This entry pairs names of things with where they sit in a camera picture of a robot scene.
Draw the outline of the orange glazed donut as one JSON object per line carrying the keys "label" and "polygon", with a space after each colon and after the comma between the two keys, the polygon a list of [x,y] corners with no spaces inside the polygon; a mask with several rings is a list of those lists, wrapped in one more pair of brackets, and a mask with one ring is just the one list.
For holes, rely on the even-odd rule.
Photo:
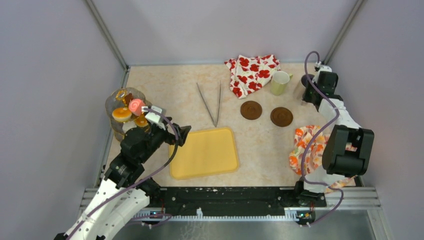
{"label": "orange glazed donut", "polygon": [[120,123],[125,123],[132,118],[133,113],[127,107],[118,107],[112,111],[112,118]]}
{"label": "orange glazed donut", "polygon": [[148,120],[146,119],[143,113],[141,113],[140,116],[134,119],[133,122],[137,127],[140,127],[140,128],[146,128],[150,126]]}

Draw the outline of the pink swirl roll cake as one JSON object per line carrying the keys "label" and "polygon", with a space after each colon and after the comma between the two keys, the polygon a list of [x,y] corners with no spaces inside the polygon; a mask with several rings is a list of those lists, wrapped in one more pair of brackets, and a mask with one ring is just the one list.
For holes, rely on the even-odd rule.
{"label": "pink swirl roll cake", "polygon": [[134,98],[132,99],[128,104],[128,109],[135,115],[140,116],[143,112],[143,107],[145,107],[146,104],[142,99]]}

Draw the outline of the three-tier glass dessert stand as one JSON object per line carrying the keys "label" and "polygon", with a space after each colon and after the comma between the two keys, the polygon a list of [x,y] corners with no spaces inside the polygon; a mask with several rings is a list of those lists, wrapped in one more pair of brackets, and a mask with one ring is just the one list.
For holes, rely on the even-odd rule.
{"label": "three-tier glass dessert stand", "polygon": [[152,106],[146,96],[133,87],[119,88],[105,101],[105,110],[109,117],[113,135],[119,142],[124,139],[126,131],[137,127],[135,120],[139,116],[130,110],[131,101],[136,99],[141,100],[146,106]]}

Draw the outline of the brown star cookie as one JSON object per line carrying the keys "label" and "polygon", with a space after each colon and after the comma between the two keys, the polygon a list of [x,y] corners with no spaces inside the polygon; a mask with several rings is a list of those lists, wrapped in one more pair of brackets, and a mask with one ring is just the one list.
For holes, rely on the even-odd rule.
{"label": "brown star cookie", "polygon": [[126,106],[128,106],[131,101],[134,99],[134,96],[132,93],[128,93],[124,98],[123,98],[123,102]]}

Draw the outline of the pink pearlescent mug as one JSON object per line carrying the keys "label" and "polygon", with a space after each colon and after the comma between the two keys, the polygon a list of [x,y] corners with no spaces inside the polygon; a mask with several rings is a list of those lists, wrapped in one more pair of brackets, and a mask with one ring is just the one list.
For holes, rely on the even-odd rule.
{"label": "pink pearlescent mug", "polygon": [[302,94],[302,100],[305,101],[305,102],[311,101],[312,95],[315,91],[315,89],[312,87],[312,85],[310,84],[310,82],[308,80],[308,79],[313,80],[314,77],[315,76],[313,74],[308,74],[308,75],[305,74],[301,77],[301,83],[305,87],[305,90]]}

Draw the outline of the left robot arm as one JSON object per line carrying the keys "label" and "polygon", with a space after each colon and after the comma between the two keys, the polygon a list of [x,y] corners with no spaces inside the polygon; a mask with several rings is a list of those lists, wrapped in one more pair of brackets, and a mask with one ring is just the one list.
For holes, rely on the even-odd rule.
{"label": "left robot arm", "polygon": [[[111,240],[141,209],[160,202],[159,185],[153,177],[175,158],[192,127],[179,126],[171,117],[128,129],[120,142],[120,152],[109,164],[95,196],[81,216],[56,240]],[[144,164],[162,144],[173,146],[168,160],[145,177]]]}

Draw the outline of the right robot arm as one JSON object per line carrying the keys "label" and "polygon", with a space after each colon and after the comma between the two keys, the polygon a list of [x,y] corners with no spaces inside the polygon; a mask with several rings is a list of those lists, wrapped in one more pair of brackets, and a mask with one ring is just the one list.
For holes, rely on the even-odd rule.
{"label": "right robot arm", "polygon": [[299,206],[318,206],[326,193],[342,193],[345,186],[368,169],[375,134],[350,116],[343,98],[335,94],[338,80],[338,75],[328,70],[301,78],[305,87],[301,99],[313,104],[327,123],[295,131],[289,160],[300,175],[293,192],[293,200]]}

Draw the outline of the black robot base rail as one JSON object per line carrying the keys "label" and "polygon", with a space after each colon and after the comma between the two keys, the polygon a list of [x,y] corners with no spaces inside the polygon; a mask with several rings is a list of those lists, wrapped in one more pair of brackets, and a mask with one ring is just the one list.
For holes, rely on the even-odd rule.
{"label": "black robot base rail", "polygon": [[295,187],[163,187],[150,196],[148,207],[173,216],[205,217],[283,216],[286,208],[326,207],[323,193],[308,193]]}

